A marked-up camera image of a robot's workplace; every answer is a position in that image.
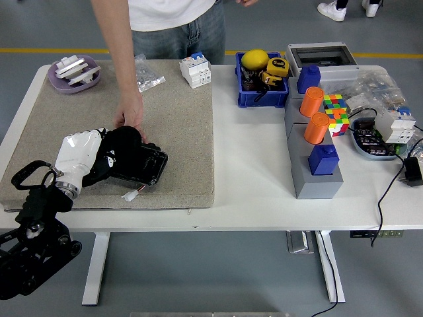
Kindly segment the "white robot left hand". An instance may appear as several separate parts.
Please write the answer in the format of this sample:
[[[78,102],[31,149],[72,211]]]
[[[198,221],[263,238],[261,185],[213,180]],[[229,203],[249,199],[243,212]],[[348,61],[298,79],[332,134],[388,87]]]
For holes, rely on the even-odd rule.
[[[98,128],[68,135],[63,139],[55,163],[61,172],[56,179],[56,186],[70,198],[76,198],[81,193],[83,177],[93,167],[107,132],[106,128]]]

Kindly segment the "person's right hand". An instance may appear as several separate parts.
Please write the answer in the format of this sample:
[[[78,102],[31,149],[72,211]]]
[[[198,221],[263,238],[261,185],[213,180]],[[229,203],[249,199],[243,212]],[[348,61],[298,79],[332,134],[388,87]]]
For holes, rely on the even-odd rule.
[[[114,127],[130,126],[138,130],[144,142],[147,136],[142,128],[143,97],[137,90],[125,92],[120,96],[114,116]]]

